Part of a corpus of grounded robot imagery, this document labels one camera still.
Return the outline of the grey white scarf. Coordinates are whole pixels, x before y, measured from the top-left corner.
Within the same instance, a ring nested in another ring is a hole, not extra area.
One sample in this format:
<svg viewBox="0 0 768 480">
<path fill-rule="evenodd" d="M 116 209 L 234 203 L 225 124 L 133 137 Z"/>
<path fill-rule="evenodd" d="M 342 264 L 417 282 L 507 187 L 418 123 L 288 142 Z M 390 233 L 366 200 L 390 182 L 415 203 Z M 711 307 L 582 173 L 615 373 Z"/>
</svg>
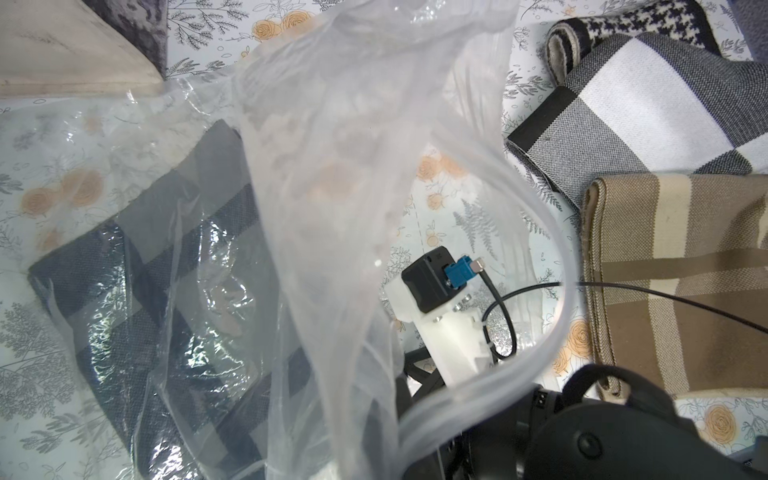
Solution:
<svg viewBox="0 0 768 480">
<path fill-rule="evenodd" d="M 767 67 L 660 34 L 614 35 L 506 146 L 575 207 L 606 175 L 764 174 Z"/>
</svg>

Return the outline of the clear plastic vacuum bag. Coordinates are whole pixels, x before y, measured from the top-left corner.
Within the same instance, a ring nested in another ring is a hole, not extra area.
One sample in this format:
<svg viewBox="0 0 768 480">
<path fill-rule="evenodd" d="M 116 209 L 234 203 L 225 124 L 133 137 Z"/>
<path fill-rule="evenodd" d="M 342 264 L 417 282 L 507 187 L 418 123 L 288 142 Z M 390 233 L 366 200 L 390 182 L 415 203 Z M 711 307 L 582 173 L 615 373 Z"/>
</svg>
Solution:
<svg viewBox="0 0 768 480">
<path fill-rule="evenodd" d="M 112 217 L 218 121 L 240 135 L 280 287 L 263 479 L 394 479 L 518 399 L 568 332 L 567 292 L 540 325 L 511 311 L 509 362 L 407 414 L 395 407 L 403 352 L 382 292 L 419 188 L 443 184 L 490 245 L 491 276 L 534 277 L 529 227 L 559 256 L 549 210 L 502 149 L 515 1 L 348 1 L 294 18 L 244 59 L 104 97 L 1 111 L 1 475 L 29 478 L 25 430 L 81 400 L 65 336 L 45 323 L 30 266 Z"/>
</svg>

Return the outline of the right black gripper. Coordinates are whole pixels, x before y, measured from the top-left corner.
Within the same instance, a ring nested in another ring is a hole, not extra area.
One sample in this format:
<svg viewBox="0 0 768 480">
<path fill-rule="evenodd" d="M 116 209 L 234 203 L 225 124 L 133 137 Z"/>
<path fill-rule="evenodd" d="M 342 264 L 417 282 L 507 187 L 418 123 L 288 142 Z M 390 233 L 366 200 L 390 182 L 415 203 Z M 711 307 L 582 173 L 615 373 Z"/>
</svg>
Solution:
<svg viewBox="0 0 768 480">
<path fill-rule="evenodd" d="M 671 397 L 619 367 L 534 386 L 408 467 L 407 479 L 764 479 L 767 439 L 726 456 Z"/>
</svg>

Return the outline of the blue grey plaid scarf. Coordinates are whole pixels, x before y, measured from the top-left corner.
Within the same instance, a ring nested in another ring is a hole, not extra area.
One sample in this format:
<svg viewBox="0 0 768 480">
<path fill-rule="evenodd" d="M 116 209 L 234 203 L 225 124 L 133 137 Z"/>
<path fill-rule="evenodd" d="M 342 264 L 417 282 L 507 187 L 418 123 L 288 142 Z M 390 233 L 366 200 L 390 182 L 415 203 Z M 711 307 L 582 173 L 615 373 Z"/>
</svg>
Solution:
<svg viewBox="0 0 768 480">
<path fill-rule="evenodd" d="M 282 303 L 234 128 L 28 280 L 81 394 L 20 437 L 29 478 L 266 477 Z"/>
</svg>

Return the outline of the brown plaid scarf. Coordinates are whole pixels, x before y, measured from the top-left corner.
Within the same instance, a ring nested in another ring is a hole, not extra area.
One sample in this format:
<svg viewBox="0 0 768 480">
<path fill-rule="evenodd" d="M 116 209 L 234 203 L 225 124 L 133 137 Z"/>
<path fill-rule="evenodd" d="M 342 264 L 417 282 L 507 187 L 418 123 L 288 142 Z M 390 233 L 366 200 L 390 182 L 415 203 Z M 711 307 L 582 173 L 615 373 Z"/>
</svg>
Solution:
<svg viewBox="0 0 768 480">
<path fill-rule="evenodd" d="M 606 176 L 581 217 L 597 363 L 672 395 L 766 393 L 765 176 Z"/>
</svg>

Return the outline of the black white houndstooth scarf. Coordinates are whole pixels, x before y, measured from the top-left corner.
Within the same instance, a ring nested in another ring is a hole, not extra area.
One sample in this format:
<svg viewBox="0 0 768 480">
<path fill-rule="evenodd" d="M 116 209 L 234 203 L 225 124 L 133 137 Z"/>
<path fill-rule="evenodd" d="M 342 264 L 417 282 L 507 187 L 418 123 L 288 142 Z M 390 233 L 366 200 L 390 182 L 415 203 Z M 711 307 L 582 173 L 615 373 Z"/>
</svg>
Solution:
<svg viewBox="0 0 768 480">
<path fill-rule="evenodd" d="M 561 85 L 597 45 L 622 34 L 654 33 L 721 53 L 705 10 L 696 1 L 656 1 L 618 15 L 576 17 L 551 27 L 544 45 L 548 70 Z"/>
</svg>

